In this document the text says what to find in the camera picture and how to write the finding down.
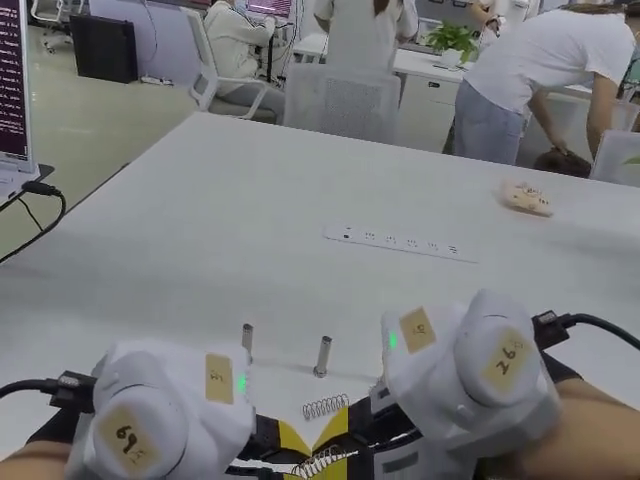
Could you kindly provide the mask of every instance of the metal pin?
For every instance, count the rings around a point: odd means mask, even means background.
[[[253,361],[251,356],[251,347],[253,346],[253,325],[245,323],[242,326],[242,346],[249,352],[249,358]]]
[[[313,367],[313,374],[318,378],[327,375],[327,364],[329,363],[329,350],[331,349],[331,337],[326,335],[320,342],[320,352],[318,353],[318,363]]]

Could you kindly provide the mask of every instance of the computer monitor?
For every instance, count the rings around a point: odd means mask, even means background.
[[[0,169],[33,173],[26,0],[0,0]]]

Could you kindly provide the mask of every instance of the metal spring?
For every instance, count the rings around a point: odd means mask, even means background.
[[[346,457],[347,455],[339,447],[332,445],[293,467],[291,474],[304,479],[314,478],[321,475],[322,471],[332,463]]]
[[[302,415],[307,420],[337,412],[341,408],[349,406],[349,397],[345,393],[333,397],[323,398],[315,402],[309,402],[302,406]]]

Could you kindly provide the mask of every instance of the hand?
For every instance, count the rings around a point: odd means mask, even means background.
[[[553,145],[553,148],[558,150],[560,153],[566,155],[569,152],[569,148],[567,148],[567,142],[565,142],[564,139],[558,134],[552,133],[551,135],[549,135],[549,141],[551,142],[551,145]]]
[[[396,37],[396,40],[398,40],[398,43],[400,45],[404,45],[405,43],[411,41],[411,40],[415,40],[416,35],[414,35],[413,37],[403,37],[402,35],[398,35]]]
[[[489,19],[487,23],[485,23],[485,25],[489,30],[498,35],[498,32],[500,30],[500,21],[498,20],[498,17]]]

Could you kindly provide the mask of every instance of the drawer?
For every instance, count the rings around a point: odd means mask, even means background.
[[[455,105],[458,86],[459,84],[456,82],[435,80],[428,77],[415,75],[407,77],[407,88],[411,88],[413,91],[420,90],[420,93],[425,95],[429,101],[446,105]]]

